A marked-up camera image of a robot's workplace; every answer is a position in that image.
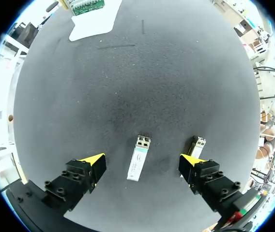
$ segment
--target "green circuit board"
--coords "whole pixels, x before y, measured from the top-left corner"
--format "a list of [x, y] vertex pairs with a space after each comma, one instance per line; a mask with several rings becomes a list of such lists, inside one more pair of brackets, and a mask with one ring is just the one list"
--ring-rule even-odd
[[91, 1], [91, 2], [86, 1], [85, 4], [82, 4], [77, 7], [73, 7], [72, 10], [75, 15], [81, 15], [89, 11], [101, 9], [104, 7], [104, 5], [105, 5], [104, 0], [97, 0], [97, 1]]

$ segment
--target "white paper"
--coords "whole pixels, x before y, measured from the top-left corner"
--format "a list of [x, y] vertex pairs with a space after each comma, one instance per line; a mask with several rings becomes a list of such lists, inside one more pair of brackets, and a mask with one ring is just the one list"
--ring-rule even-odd
[[69, 37], [70, 41], [108, 33], [113, 29], [122, 0], [104, 0], [104, 3], [101, 9], [72, 17], [75, 27]]

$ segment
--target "workbench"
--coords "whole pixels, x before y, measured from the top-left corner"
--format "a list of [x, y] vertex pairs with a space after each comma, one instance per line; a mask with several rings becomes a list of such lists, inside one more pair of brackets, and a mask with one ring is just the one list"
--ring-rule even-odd
[[[101, 232], [199, 232], [218, 219], [178, 172], [198, 135], [201, 159], [245, 184], [260, 102], [238, 36], [208, 1], [123, 0], [111, 32], [69, 41], [58, 9], [23, 64], [14, 130], [26, 177], [42, 189], [70, 159], [105, 153], [107, 171], [65, 217]], [[138, 182], [127, 172], [139, 134], [152, 141]]]

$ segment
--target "white wall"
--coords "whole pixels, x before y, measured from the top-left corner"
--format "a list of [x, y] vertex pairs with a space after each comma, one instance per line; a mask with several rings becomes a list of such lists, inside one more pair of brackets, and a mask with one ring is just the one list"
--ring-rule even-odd
[[25, 23], [26, 25], [31, 22], [37, 27], [50, 13], [46, 12], [46, 8], [55, 2], [55, 0], [35, 0], [33, 1], [16, 20], [17, 24]]

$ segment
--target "white cable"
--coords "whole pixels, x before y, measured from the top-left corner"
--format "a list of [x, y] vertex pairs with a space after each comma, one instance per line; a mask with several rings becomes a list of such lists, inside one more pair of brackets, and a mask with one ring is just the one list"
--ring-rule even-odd
[[260, 135], [263, 135], [263, 136], [266, 136], [266, 137], [271, 137], [271, 138], [275, 138], [275, 135], [270, 135], [270, 134], [260, 134]]

